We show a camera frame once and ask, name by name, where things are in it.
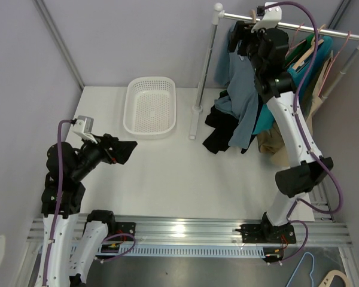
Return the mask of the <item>grey-blue t shirt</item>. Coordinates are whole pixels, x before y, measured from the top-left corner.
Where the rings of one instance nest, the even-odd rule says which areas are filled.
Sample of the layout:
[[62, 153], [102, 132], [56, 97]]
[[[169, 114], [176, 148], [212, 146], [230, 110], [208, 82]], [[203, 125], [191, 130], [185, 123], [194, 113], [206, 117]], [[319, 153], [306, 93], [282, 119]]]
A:
[[226, 88], [225, 94], [215, 101], [216, 108], [238, 119], [232, 141], [246, 153], [254, 140], [252, 134], [260, 110], [260, 101], [254, 87], [254, 70], [247, 57], [240, 57], [238, 51], [228, 52], [231, 26], [223, 42], [218, 58], [214, 81]]

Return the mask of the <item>black t shirt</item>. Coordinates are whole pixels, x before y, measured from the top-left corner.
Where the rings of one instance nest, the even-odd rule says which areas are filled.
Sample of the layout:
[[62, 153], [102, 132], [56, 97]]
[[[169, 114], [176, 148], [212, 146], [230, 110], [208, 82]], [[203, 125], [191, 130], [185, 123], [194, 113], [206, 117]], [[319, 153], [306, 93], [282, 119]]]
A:
[[233, 115], [219, 111], [215, 105], [206, 116], [205, 124], [213, 128], [211, 134], [203, 141], [203, 146], [211, 153], [226, 152], [230, 147], [238, 146], [232, 137], [238, 127], [238, 119]]

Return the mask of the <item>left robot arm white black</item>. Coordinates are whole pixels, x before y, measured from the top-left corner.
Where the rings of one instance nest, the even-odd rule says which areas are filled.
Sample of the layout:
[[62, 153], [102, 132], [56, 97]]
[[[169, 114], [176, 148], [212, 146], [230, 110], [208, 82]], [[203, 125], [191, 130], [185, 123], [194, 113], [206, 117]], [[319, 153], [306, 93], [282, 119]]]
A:
[[110, 210], [93, 210], [87, 216], [76, 249], [72, 238], [86, 191], [83, 179], [100, 163], [125, 164], [135, 141], [121, 141], [109, 134], [84, 140], [81, 148], [58, 141], [47, 151], [48, 174], [42, 193], [44, 239], [36, 286], [85, 286], [92, 262], [103, 243], [130, 240], [136, 245], [134, 230], [115, 220]]

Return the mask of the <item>metal clothes rack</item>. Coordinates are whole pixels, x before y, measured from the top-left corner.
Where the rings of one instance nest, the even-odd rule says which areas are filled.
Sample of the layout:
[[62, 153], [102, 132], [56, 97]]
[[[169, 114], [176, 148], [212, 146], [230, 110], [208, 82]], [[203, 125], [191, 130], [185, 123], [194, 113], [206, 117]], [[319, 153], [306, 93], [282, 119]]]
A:
[[[312, 18], [311, 13], [308, 11], [308, 9], [298, 3], [291, 2], [291, 1], [283, 1], [278, 2], [278, 5], [282, 7], [283, 5], [292, 5], [294, 7], [297, 7], [298, 9], [302, 10], [310, 19]], [[215, 35], [217, 32], [217, 27], [219, 24], [219, 21], [221, 19], [229, 19], [229, 20], [242, 20], [242, 21], [251, 21], [251, 17], [249, 16], [242, 16], [237, 14], [231, 14], [225, 12], [223, 5], [221, 3], [216, 3], [214, 5], [214, 10], [212, 13], [212, 21], [211, 21], [211, 30], [209, 33], [209, 42], [206, 48], [206, 54], [205, 54], [205, 60], [203, 63], [202, 72], [200, 75], [200, 80], [197, 87], [197, 97], [196, 102], [192, 107], [192, 118], [191, 118], [191, 124], [190, 124], [190, 131], [189, 131], [189, 139], [194, 140], [197, 135], [197, 127], [199, 123], [199, 117], [200, 114], [203, 111], [202, 108], [202, 98], [203, 98], [203, 91], [205, 89], [206, 84], [206, 78], [208, 74], [209, 64], [211, 60], [212, 50], [214, 46], [215, 41]], [[303, 26], [303, 25], [294, 25], [291, 23], [283, 23], [280, 21], [277, 25], [280, 28], [289, 29], [289, 30], [297, 30], [301, 32], [309, 32], [312, 33], [314, 31], [313, 27], [309, 26]], [[322, 29], [319, 34], [321, 35], [327, 35], [334, 38], [343, 38], [346, 39], [346, 36], [348, 32], [339, 32], [338, 30], [333, 29]], [[356, 34], [350, 34], [349, 40], [357, 41], [357, 47], [354, 50], [354, 52], [349, 56], [346, 63], [342, 66], [338, 74], [335, 76], [333, 82], [323, 91], [324, 98], [328, 98], [328, 96], [331, 94], [331, 92], [335, 89], [335, 87], [338, 85], [340, 80], [343, 78], [343, 76], [348, 71], [349, 67], [353, 64], [354, 60], [359, 56], [359, 35]]]

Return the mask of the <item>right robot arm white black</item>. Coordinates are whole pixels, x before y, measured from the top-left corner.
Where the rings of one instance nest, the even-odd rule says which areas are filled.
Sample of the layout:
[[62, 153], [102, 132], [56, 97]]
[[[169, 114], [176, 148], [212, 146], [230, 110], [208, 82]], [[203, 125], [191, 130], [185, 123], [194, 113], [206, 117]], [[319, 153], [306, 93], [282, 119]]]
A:
[[289, 168], [275, 175], [278, 193], [258, 224], [242, 224], [244, 243], [296, 242], [291, 215], [307, 193], [333, 168], [314, 143], [299, 105], [296, 85], [284, 69], [288, 35], [278, 28], [254, 29], [238, 21], [229, 37], [229, 52], [246, 56], [254, 70], [255, 88], [279, 127], [288, 153]]

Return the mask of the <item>beige wooden hanger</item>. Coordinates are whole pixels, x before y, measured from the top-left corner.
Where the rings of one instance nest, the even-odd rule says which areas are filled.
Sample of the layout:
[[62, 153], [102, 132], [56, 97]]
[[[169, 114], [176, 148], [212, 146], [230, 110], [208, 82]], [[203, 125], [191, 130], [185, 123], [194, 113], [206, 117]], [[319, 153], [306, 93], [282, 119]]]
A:
[[252, 24], [256, 24], [257, 23], [257, 13], [256, 13], [256, 10], [250, 10], [249, 11], [249, 15], [251, 17], [251, 23]]

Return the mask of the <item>green t shirt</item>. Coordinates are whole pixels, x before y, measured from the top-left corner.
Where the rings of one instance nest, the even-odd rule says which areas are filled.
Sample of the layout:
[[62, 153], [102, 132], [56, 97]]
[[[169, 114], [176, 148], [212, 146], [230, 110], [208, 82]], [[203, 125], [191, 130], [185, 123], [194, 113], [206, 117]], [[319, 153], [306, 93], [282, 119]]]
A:
[[298, 60], [300, 56], [302, 56], [306, 51], [310, 49], [313, 37], [314, 35], [310, 34], [297, 44], [297, 47], [294, 48], [291, 53], [285, 58], [286, 66], [290, 66], [292, 63]]

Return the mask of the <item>white plastic laundry basket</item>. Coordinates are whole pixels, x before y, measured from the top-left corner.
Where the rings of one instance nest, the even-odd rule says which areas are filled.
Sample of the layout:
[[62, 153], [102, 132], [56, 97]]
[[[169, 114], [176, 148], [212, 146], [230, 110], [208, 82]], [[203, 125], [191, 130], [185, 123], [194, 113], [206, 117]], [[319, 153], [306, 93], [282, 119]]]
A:
[[175, 83], [167, 77], [132, 80], [124, 103], [123, 127], [137, 139], [163, 139], [177, 121]]

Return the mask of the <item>teal t shirt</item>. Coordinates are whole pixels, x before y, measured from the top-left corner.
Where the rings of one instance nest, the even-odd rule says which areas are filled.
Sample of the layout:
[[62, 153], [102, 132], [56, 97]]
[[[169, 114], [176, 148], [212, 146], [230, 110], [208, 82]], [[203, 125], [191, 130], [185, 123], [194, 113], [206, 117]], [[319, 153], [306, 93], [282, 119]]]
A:
[[[300, 88], [300, 92], [299, 92], [300, 99], [303, 99], [307, 86], [309, 85], [310, 81], [313, 79], [315, 73], [319, 70], [319, 68], [323, 64], [329, 52], [331, 52], [333, 39], [330, 36], [323, 36], [322, 39], [324, 40], [324, 42], [318, 47], [317, 56], [315, 58], [314, 65], [309, 71], [308, 75], [306, 76], [306, 79], [303, 82], [303, 85]], [[300, 82], [310, 65], [311, 58], [312, 55], [306, 60], [303, 66], [299, 67], [297, 71], [294, 71], [291, 68], [291, 66], [285, 66], [287, 68], [287, 72], [293, 77], [293, 81], [296, 87], [300, 85]], [[270, 112], [267, 105], [264, 104], [259, 114], [255, 128], [253, 130], [253, 134], [257, 135], [262, 131], [269, 130], [274, 121], [275, 119], [272, 113]]]

